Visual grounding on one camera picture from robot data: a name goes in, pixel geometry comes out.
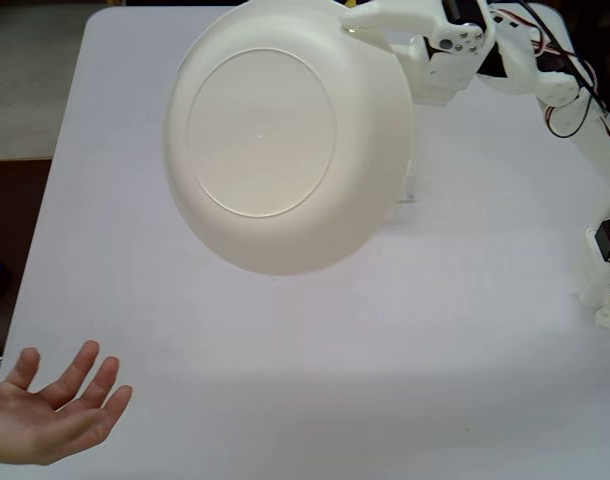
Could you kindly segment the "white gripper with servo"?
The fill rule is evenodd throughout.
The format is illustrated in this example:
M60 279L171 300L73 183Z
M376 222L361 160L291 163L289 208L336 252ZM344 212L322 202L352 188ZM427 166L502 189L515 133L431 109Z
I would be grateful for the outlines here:
M341 25L393 30L433 30L440 25L392 49L414 102L446 105L469 86L494 46L490 20L486 1L374 0L345 11Z

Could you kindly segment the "person's bare hand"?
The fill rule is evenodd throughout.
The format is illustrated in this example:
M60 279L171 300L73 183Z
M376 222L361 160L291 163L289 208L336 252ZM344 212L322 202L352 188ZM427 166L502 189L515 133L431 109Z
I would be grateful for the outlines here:
M29 387L39 370L39 351L21 351L0 382L0 464L47 466L109 437L133 389L114 387L120 368L115 356L106 357L82 387L99 351L97 341L85 341L59 378L37 392Z

